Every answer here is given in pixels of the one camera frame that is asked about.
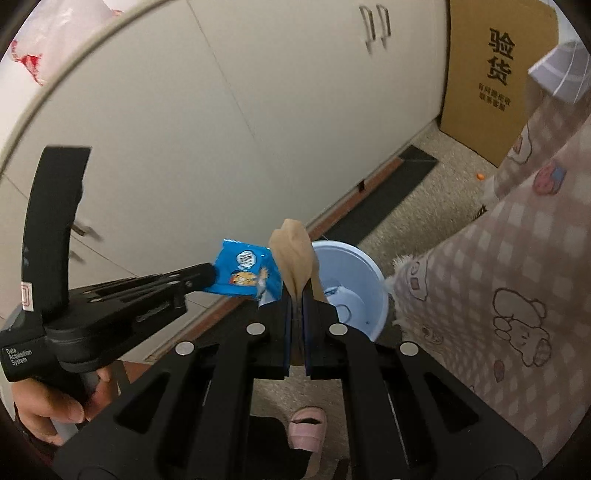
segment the cartoon bear print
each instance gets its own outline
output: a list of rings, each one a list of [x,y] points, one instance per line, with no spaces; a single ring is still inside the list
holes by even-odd
[[[546,306],[509,288],[498,288],[492,299],[497,314],[495,333],[521,354],[526,367],[541,367],[552,356],[550,334],[542,328]]]
[[[530,125],[526,124],[507,156],[519,165],[523,165],[530,159],[531,152]]]
[[[425,301],[428,296],[427,267],[430,255],[431,252],[428,252],[420,258],[413,258],[407,268],[408,289],[417,300]]]

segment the snack package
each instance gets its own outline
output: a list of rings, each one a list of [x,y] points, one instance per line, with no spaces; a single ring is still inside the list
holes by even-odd
[[[226,239],[215,267],[217,280],[204,291],[257,300],[267,291],[274,299],[281,298],[281,274],[266,247]]]

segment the pink slipper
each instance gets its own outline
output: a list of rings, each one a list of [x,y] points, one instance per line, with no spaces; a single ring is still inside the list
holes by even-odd
[[[320,470],[320,457],[325,436],[326,413],[322,408],[301,408],[291,416],[288,427],[291,448],[312,452],[304,478],[314,476]]]

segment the metal rivet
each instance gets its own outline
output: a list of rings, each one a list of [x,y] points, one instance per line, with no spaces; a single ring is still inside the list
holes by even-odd
[[[251,323],[246,327],[249,335],[261,335],[265,333],[265,326],[262,323]]]
[[[416,343],[404,342],[400,345],[400,353],[406,356],[415,356],[418,353],[418,346]]]
[[[195,346],[191,342],[180,342],[174,347],[174,351],[179,355],[188,355],[193,353],[193,350],[195,350]]]
[[[347,326],[343,325],[342,323],[333,323],[329,327],[329,332],[336,336],[344,335],[345,333],[347,333],[348,330],[349,329],[347,328]]]

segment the white cabinet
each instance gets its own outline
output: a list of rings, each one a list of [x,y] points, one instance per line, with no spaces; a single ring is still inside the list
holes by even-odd
[[[6,172],[27,195],[48,144],[92,147],[77,216],[96,235],[80,240],[136,275],[213,261],[224,237],[266,244],[297,213],[184,1],[108,38],[52,92]]]
[[[27,199],[6,178],[0,181],[0,317],[8,318],[21,302],[22,233]],[[80,241],[70,238],[70,288],[132,276]]]
[[[350,0],[189,0],[277,177],[306,196],[309,222],[440,112],[444,0],[390,0],[386,48],[376,5]],[[366,45],[372,12],[376,41]],[[366,24],[362,13],[366,15]]]

